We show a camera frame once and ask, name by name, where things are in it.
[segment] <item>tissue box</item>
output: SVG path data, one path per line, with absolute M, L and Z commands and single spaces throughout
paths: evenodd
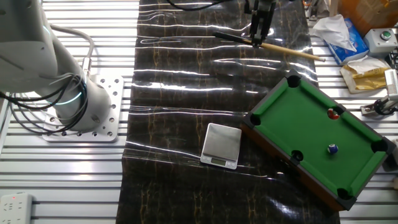
M 356 52 L 327 43 L 330 51 L 335 56 L 335 60 L 338 65 L 345 65 L 349 61 L 361 59 L 365 57 L 365 55 L 369 52 L 368 47 L 363 42 L 360 34 L 355 29 L 355 26 L 350 21 L 350 19 L 345 19 L 344 21 L 348 28 L 349 40 L 354 45 Z

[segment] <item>pool cue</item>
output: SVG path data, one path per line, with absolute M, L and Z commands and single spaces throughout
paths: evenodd
M 225 34 L 225 33 L 222 33 L 222 32 L 215 32 L 213 35 L 215 37 L 218 37 L 218 38 L 222 38 L 222 39 L 226 39 L 226 40 L 232 40 L 234 42 L 238 42 L 238 43 L 241 43 L 241 44 L 252 45 L 250 40 L 247 40 L 247 39 L 242 38 L 242 37 L 236 37 L 234 35 L 229 35 L 229 34 Z M 299 57 L 305 57 L 305 58 L 312 59 L 312 60 L 318 60 L 320 62 L 325 62 L 326 61 L 325 58 L 320 58 L 320 57 L 315 56 L 315 55 L 310 55 L 310 54 L 306 54 L 306 53 L 303 53 L 303 52 L 298 52 L 298 51 L 292 50 L 292 49 L 287 49 L 285 47 L 279 47 L 279 46 L 276 46 L 276 45 L 273 45 L 273 44 L 265 44 L 265 43 L 263 43 L 259 47 L 262 47 L 262 48 L 268 49 L 268 50 L 278 51 L 280 53 L 286 53 L 286 54 L 290 54 L 290 55 L 296 55 L 296 56 L 299 56 Z

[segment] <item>black marble surface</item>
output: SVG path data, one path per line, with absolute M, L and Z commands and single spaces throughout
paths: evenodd
M 208 123 L 239 127 L 290 69 L 316 84 L 311 60 L 211 36 L 247 35 L 243 6 L 140 1 L 117 223 L 340 222 L 245 135 L 236 170 L 200 163 Z M 279 1 L 271 27 L 268 43 L 311 53 L 300 1 Z

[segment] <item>mini pool table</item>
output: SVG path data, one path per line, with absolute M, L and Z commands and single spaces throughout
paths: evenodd
M 293 70 L 244 117 L 242 130 L 334 211 L 353 206 L 396 148 Z

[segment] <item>digital scale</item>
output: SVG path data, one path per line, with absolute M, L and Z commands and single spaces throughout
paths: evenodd
M 200 162 L 236 169 L 241 147 L 242 130 L 210 123 L 207 127 L 205 143 Z

